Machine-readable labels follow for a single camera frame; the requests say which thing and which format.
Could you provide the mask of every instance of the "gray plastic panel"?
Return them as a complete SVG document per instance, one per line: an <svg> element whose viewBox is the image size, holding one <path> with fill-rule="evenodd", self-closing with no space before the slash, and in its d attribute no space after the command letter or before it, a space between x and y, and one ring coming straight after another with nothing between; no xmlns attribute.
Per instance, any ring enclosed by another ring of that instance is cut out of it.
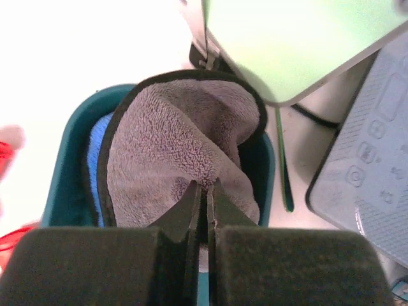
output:
<svg viewBox="0 0 408 306"><path fill-rule="evenodd" d="M408 33L377 56L309 194L316 214L408 267Z"/></svg>

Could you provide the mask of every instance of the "microfiber cloth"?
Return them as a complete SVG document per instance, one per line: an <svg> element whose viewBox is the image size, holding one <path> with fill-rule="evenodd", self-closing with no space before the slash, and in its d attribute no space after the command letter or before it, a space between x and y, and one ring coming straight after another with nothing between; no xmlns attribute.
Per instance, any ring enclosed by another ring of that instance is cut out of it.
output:
<svg viewBox="0 0 408 306"><path fill-rule="evenodd" d="M258 223L238 146L261 137L266 118L256 91L233 75L175 71L137 85L114 111L99 153L105 226L146 227L181 199L192 180L205 190L217 178L230 200ZM200 271L208 271L204 245Z"/></svg>
<svg viewBox="0 0 408 306"><path fill-rule="evenodd" d="M85 170L84 184L88 187L90 193L89 202L91 203L91 212L94 219L94 224L99 227L104 226L101 204L99 202L98 187L96 180L96 172L98 165L99 151L101 150L103 135L105 135L106 128L112 118L113 113L100 118L94 127L91 129L89 135L89 142L85 153L85 161L83 162Z"/></svg>

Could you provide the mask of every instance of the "blue cloth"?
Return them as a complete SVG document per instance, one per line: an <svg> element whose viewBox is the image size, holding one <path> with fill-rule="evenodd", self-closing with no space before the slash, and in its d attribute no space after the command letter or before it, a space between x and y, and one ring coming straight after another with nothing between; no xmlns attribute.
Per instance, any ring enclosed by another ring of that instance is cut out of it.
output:
<svg viewBox="0 0 408 306"><path fill-rule="evenodd" d="M98 186L96 180L96 170L98 168L98 156L101 150L103 135L105 135L106 128L112 118L113 113L110 113L100 118L91 130L89 136L89 147L87 152L87 166L89 171L89 180L91 183L91 193L94 198L95 210L98 213L98 226L103 227L103 218L101 211L101 204L98 197Z"/></svg>

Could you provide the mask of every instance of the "folded cloth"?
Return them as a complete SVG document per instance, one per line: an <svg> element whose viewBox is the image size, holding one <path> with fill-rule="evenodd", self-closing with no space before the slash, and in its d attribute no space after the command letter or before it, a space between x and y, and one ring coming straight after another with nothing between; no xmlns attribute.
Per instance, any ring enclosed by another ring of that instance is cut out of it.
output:
<svg viewBox="0 0 408 306"><path fill-rule="evenodd" d="M238 146L260 137L266 118L256 91L232 75L185 70L143 81L114 111L102 141L98 194L105 225L148 226L178 202L190 181L205 190L217 178L258 223ZM205 246L200 271L208 271Z"/></svg>
<svg viewBox="0 0 408 306"><path fill-rule="evenodd" d="M103 227L104 222L98 196L96 171L103 135L105 135L106 128L108 127L112 115L113 113L109 113L108 115L103 116L91 129L87 150L85 152L85 161L82 163L82 166L85 167L84 185L87 187L87 192L89 193L88 201L91 204L90 210L92 212L92 218L94 219L94 225L99 227Z"/></svg>

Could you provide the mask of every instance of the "teal bin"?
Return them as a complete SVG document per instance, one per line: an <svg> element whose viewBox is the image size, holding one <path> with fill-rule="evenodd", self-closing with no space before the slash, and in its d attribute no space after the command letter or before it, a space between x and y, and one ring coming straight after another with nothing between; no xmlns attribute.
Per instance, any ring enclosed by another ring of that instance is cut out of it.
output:
<svg viewBox="0 0 408 306"><path fill-rule="evenodd" d="M62 135L41 226L93 226L82 184L81 160L95 123L115 110L135 85L118 85L86 99L73 113ZM266 133L250 149L240 150L242 170L249 177L261 211L259 225L268 226L275 175L275 156ZM198 281L198 305L208 305L208 274Z"/></svg>

